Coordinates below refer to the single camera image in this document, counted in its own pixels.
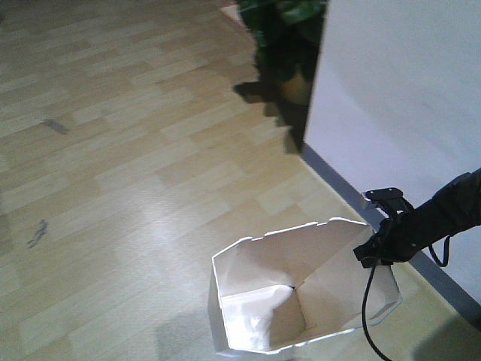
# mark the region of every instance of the potted plant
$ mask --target potted plant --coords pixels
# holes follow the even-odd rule
[[[309,103],[326,8],[327,0],[239,1],[240,17],[257,44],[257,61],[288,101]]]

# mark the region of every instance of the green leaves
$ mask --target green leaves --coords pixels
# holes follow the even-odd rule
[[[239,13],[260,47],[274,44],[288,31],[272,1],[243,0],[239,4]]]
[[[322,9],[319,0],[281,0],[275,2],[277,13],[288,25],[316,16]]]
[[[312,80],[326,0],[241,0],[239,13],[258,45],[257,57],[274,78],[286,81],[299,65]]]

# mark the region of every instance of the black cable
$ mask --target black cable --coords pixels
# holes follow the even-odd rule
[[[437,257],[436,251],[433,248],[433,245],[429,245],[429,253],[431,257],[436,262],[436,264],[440,267],[446,267],[449,262],[449,241],[451,240],[451,236],[448,235],[444,240],[444,250],[443,250],[443,261],[441,262],[440,259]]]
[[[368,284],[366,285],[366,290],[364,292],[364,298],[362,299],[362,329],[364,330],[364,334],[365,334],[366,339],[368,340],[368,343],[371,346],[371,348],[374,350],[374,352],[377,354],[377,356],[379,356],[384,361],[393,361],[393,360],[389,359],[384,353],[381,352],[381,350],[376,346],[376,344],[374,344],[374,341],[371,338],[371,335],[369,335],[368,323],[366,322],[366,307],[368,305],[368,296],[369,296],[369,291],[371,289],[371,284],[373,282],[374,272],[376,271],[377,263],[379,262],[380,254],[383,250],[384,241],[386,240],[386,236],[391,232],[393,222],[394,222],[394,220],[391,218],[390,222],[387,224],[386,232],[384,233],[384,236],[379,240],[379,244],[378,244],[379,247],[377,248],[377,253],[376,253],[376,257],[374,259],[374,264],[371,268],[371,273],[369,274]]]
[[[371,274],[369,275],[368,284],[364,292],[364,298],[362,299],[362,329],[364,330],[364,334],[366,336],[366,339],[368,340],[369,345],[372,347],[374,352],[377,353],[377,356],[379,356],[384,361],[392,361],[384,353],[382,353],[379,348],[377,348],[376,344],[374,344],[374,341],[371,338],[371,335],[369,335],[368,323],[366,322],[366,306],[368,304],[369,290],[371,289],[371,284],[374,278],[374,271],[376,271],[377,261],[379,257],[376,257],[376,258],[377,258],[376,262],[374,263],[371,269]]]

